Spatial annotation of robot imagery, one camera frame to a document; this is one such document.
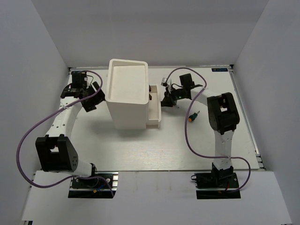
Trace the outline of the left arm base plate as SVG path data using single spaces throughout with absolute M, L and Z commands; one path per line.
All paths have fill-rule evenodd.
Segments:
M 71 199 L 112 199 L 118 186 L 118 172 L 95 172 L 95 176 L 105 179 L 93 178 L 90 180 L 73 178 L 70 182 L 68 198 Z

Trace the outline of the green orange stubby screwdriver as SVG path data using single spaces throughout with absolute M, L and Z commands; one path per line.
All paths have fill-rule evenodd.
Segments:
M 198 116 L 199 113 L 200 113 L 200 111 L 197 111 L 197 112 L 191 114 L 191 115 L 188 117 L 188 121 L 189 121 L 189 122 L 193 122 L 193 121 L 197 118 L 197 116 Z

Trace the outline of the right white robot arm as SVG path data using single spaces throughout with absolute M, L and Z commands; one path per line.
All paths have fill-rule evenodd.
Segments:
M 211 180 L 215 186 L 222 187 L 229 181 L 229 177 L 233 175 L 233 165 L 231 161 L 232 138 L 240 122 L 240 116 L 232 93 L 217 94 L 211 92 L 206 89 L 206 80 L 203 77 L 202 79 L 204 85 L 196 85 L 192 80 L 191 74 L 181 75 L 180 88 L 175 89 L 172 87 L 172 83 L 168 81 L 168 77 L 163 78 L 161 85 L 165 87 L 165 93 L 161 101 L 161 106 L 173 107 L 177 104 L 178 100 L 182 99 L 191 100 L 188 110 L 191 109 L 195 101 L 207 106 L 209 124 L 215 135 L 215 155 L 201 155 L 192 149 L 188 141 L 187 133 L 187 122 L 191 121 L 189 112 L 186 114 L 184 127 L 185 139 L 192 153 L 202 158 L 213 159 Z

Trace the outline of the white drawer cabinet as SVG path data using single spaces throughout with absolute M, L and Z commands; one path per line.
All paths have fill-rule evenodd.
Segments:
M 116 129 L 146 128 L 149 93 L 145 61 L 110 60 L 105 100 Z

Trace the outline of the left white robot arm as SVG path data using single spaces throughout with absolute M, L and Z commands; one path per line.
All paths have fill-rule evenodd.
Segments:
M 94 187 L 99 182 L 96 167 L 80 160 L 70 141 L 78 113 L 82 109 L 87 113 L 96 110 L 105 100 L 101 85 L 94 80 L 89 82 L 90 76 L 87 70 L 71 72 L 71 82 L 60 96 L 59 112 L 45 136 L 36 139 L 35 146 L 43 171 L 82 176 L 88 187 Z

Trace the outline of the white bottom drawer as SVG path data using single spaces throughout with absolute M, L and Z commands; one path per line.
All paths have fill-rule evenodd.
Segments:
M 152 100 L 149 101 L 149 113 L 146 128 L 160 128 L 161 123 L 161 97 L 158 85 L 151 85 L 150 95 Z

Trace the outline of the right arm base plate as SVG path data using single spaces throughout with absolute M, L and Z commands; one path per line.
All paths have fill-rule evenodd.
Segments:
M 194 173 L 191 180 L 195 182 L 197 200 L 240 199 L 239 182 L 236 173 L 226 178 L 221 184 L 216 184 L 211 173 Z

